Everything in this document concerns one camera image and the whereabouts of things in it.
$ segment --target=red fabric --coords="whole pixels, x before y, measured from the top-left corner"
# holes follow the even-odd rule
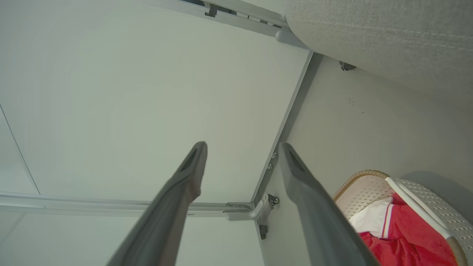
[[[393,210],[387,239],[369,232],[361,238],[382,266],[456,266],[447,241],[425,222],[398,194],[393,195]]]

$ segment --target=laundry basket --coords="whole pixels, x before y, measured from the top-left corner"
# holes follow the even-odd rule
[[[366,170],[351,176],[333,200],[349,219],[369,204],[394,193],[447,240],[459,266],[473,266],[473,226],[422,185],[380,171]]]

